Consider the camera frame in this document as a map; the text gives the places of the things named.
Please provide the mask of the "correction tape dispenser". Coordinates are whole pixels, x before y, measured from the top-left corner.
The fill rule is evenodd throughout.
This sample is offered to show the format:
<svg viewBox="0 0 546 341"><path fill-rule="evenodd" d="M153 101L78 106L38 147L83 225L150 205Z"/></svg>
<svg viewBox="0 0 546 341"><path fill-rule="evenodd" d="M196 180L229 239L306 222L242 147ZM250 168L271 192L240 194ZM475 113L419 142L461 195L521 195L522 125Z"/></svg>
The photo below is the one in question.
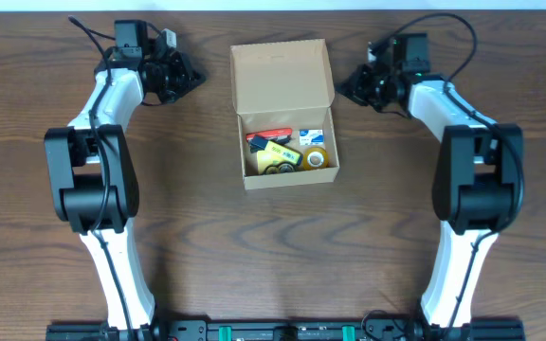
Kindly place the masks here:
<svg viewBox="0 0 546 341"><path fill-rule="evenodd" d="M264 175L290 173L295 172L297 169L291 163L283 162L275 165L269 165L264 169Z"/></svg>

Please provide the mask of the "red black stapler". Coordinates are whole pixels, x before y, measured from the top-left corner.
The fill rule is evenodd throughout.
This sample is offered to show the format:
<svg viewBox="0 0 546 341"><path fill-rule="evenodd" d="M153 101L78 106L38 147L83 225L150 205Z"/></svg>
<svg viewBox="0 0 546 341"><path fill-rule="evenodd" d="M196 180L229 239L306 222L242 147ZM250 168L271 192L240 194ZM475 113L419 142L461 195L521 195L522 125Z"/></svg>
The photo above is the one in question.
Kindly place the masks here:
<svg viewBox="0 0 546 341"><path fill-rule="evenodd" d="M291 128L279 128L279 129L272 129L272 130L265 130L265 131L259 131L256 133L251 133L246 135L246 142L250 143L250 141L255 137L259 136L267 140L272 140L279 144L286 144L291 140L291 134L293 133L293 130Z"/></svg>

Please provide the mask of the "cardboard box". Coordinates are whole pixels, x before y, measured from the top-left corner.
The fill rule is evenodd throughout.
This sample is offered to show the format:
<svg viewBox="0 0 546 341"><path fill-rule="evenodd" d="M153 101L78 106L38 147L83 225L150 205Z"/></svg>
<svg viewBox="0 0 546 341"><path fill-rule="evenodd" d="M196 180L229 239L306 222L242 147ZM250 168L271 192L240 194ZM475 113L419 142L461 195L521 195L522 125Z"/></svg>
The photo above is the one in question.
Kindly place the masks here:
<svg viewBox="0 0 546 341"><path fill-rule="evenodd" d="M332 103L334 82L323 39L234 45L230 48L231 91L237 115L242 172L246 189L277 188L331 183L340 170ZM291 128L284 147L302 154L321 147L329 156L325 169L259 174L256 152L246 135L259 131ZM323 146L301 146L299 130L321 129Z"/></svg>

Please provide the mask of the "blue white staples box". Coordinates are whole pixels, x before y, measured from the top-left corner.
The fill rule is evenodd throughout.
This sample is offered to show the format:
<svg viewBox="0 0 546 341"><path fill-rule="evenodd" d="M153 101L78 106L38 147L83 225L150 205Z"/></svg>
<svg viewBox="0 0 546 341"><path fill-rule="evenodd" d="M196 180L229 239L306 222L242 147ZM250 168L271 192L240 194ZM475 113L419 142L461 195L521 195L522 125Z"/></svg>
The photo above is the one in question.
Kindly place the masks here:
<svg viewBox="0 0 546 341"><path fill-rule="evenodd" d="M324 132L321 129L301 129L299 143L301 146L323 146Z"/></svg>

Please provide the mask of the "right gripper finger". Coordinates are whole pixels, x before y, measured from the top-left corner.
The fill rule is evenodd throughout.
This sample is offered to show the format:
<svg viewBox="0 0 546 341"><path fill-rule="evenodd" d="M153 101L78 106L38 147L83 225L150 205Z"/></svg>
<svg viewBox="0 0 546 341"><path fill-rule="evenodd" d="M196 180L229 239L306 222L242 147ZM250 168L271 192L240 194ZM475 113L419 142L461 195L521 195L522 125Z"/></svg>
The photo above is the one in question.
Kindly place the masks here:
<svg viewBox="0 0 546 341"><path fill-rule="evenodd" d="M368 64L360 65L345 81L335 85L336 91L359 106L369 106L372 71Z"/></svg>
<svg viewBox="0 0 546 341"><path fill-rule="evenodd" d="M382 39L377 42L369 42L368 44L368 63L390 63L390 40Z"/></svg>

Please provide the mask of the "yellow adhesive tape roll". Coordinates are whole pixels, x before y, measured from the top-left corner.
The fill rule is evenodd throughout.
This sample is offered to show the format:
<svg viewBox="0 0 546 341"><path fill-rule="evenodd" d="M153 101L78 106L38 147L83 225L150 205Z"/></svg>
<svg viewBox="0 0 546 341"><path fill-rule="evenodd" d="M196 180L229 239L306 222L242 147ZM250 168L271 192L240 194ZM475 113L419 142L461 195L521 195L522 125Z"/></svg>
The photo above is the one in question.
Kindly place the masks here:
<svg viewBox="0 0 546 341"><path fill-rule="evenodd" d="M321 147L309 148L303 154L301 164L306 171L325 169L329 164L328 153Z"/></svg>

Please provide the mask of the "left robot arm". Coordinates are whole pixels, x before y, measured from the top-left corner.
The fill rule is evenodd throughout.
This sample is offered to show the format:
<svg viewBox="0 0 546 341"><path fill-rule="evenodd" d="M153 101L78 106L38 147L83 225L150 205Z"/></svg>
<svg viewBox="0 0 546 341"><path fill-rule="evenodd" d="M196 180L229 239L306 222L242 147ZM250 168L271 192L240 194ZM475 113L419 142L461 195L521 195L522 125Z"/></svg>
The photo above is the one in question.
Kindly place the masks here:
<svg viewBox="0 0 546 341"><path fill-rule="evenodd" d="M67 339L147 340L156 337L155 299L144 279L134 237L137 175L125 133L147 94L174 103L205 78L178 50L169 29L119 21L115 43L103 49L95 87L81 112L44 138L54 210L87 248L100 278L108 316L96 332L72 327Z"/></svg>

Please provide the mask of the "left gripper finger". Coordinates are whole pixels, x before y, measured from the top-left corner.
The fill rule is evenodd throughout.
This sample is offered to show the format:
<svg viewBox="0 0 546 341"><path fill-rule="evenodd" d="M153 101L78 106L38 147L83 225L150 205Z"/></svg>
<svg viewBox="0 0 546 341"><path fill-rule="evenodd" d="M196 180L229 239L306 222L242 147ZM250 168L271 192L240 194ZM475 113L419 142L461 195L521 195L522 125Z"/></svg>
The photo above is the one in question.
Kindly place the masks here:
<svg viewBox="0 0 546 341"><path fill-rule="evenodd" d="M174 81L172 102L177 102L206 81L206 76L193 68L185 69Z"/></svg>
<svg viewBox="0 0 546 341"><path fill-rule="evenodd" d="M176 52L176 33L164 28L155 39L154 58L156 60L169 60Z"/></svg>

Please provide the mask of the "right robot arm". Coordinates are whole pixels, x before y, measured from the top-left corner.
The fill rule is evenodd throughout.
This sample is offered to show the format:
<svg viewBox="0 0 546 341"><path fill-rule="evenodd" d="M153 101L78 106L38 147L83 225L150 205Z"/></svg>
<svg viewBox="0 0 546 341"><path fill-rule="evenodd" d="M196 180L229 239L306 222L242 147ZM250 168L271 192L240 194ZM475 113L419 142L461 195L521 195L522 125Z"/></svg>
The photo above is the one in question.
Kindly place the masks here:
<svg viewBox="0 0 546 341"><path fill-rule="evenodd" d="M430 71L428 38L401 34L368 46L368 60L339 94L383 114L421 121L440 142L431 198L440 241L419 316L405 328L409 340L470 340L477 326L471 302L485 258L519 214L524 194L523 136L516 124L479 113L446 77Z"/></svg>

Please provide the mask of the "yellow highlighter marker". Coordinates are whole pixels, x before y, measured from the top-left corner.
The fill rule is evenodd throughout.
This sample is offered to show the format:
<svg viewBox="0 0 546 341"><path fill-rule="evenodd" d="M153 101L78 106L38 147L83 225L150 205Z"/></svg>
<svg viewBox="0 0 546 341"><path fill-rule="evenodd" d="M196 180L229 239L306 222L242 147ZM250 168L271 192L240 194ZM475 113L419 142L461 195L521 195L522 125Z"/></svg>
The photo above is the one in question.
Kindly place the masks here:
<svg viewBox="0 0 546 341"><path fill-rule="evenodd" d="M277 142L265 139L259 135L254 135L249 141L249 144L265 152L273 153L294 166L297 166L302 161L301 153L293 151L284 147L283 145L278 144Z"/></svg>

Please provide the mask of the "cream sticky note pad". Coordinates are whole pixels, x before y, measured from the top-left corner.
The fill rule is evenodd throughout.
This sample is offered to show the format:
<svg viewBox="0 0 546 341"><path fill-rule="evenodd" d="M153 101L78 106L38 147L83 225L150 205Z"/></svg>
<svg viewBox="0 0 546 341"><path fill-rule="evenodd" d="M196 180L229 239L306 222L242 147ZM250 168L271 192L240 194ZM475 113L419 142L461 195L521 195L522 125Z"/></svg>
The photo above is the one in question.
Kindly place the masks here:
<svg viewBox="0 0 546 341"><path fill-rule="evenodd" d="M267 167L280 163L280 158L276 154L271 152L257 151L256 157L259 174L263 174Z"/></svg>

